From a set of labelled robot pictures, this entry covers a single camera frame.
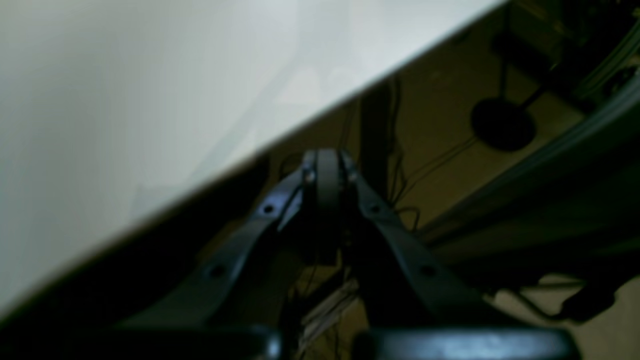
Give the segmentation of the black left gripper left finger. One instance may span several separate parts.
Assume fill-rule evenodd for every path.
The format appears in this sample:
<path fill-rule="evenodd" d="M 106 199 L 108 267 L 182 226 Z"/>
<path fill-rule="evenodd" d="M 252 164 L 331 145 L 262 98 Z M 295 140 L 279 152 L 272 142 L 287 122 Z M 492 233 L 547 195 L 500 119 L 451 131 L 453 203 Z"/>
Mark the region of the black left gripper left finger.
<path fill-rule="evenodd" d="M 110 328 L 78 332 L 67 360 L 283 360 L 282 305 L 304 268 L 289 239 L 318 198 L 319 153 L 279 182 L 193 274 L 152 306 Z"/>

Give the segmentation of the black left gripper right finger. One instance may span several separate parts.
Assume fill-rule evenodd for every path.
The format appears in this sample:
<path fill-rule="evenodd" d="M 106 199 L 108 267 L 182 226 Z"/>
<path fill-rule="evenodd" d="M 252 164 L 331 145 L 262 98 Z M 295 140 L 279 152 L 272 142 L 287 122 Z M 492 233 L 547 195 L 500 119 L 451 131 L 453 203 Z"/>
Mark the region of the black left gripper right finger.
<path fill-rule="evenodd" d="M 346 258 L 369 323 L 353 339 L 353 360 L 580 359 L 567 331 L 497 310 L 439 263 L 347 153 L 317 151 L 317 209 L 350 230 Z"/>

